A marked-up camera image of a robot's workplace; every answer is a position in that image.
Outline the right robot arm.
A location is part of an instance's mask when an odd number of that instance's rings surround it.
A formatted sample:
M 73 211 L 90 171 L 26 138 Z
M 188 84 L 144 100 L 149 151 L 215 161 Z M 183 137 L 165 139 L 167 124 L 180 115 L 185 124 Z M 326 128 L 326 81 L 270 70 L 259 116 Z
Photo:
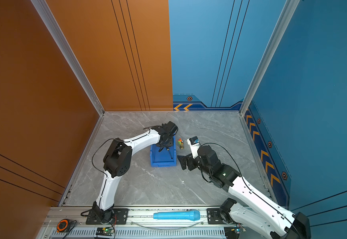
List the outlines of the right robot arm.
M 219 208 L 227 224 L 242 224 L 267 239 L 310 239 L 310 221 L 293 213 L 252 186 L 239 170 L 222 163 L 209 145 L 196 146 L 192 153 L 177 156 L 183 170 L 199 169 L 208 182 L 232 197 Z

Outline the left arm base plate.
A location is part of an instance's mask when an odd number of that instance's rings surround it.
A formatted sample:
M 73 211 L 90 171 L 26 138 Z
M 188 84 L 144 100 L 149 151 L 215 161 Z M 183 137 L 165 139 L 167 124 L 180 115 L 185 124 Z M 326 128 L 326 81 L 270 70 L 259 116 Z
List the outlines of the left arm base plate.
M 129 209 L 118 208 L 113 209 L 108 219 L 100 219 L 92 209 L 89 210 L 86 218 L 86 225 L 125 225 L 128 218 Z

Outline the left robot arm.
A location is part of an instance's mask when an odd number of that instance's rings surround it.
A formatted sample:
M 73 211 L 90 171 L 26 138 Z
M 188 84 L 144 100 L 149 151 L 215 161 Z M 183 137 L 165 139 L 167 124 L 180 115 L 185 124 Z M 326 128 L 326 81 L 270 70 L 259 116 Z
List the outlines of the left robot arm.
M 94 201 L 91 213 L 102 224 L 112 223 L 115 194 L 124 174 L 128 172 L 134 154 L 151 145 L 159 150 L 168 149 L 174 144 L 178 127 L 172 121 L 146 128 L 146 132 L 128 139 L 110 139 L 111 144 L 103 158 L 103 182 L 100 193 Z

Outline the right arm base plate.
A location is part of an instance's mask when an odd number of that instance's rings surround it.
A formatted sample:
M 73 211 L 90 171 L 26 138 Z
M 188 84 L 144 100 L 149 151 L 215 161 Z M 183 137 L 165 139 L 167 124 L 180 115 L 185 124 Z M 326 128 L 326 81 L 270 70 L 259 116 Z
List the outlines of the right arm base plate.
M 216 224 L 231 224 L 232 219 L 230 215 L 223 209 L 220 208 L 208 208 L 207 212 L 207 220 L 210 225 Z

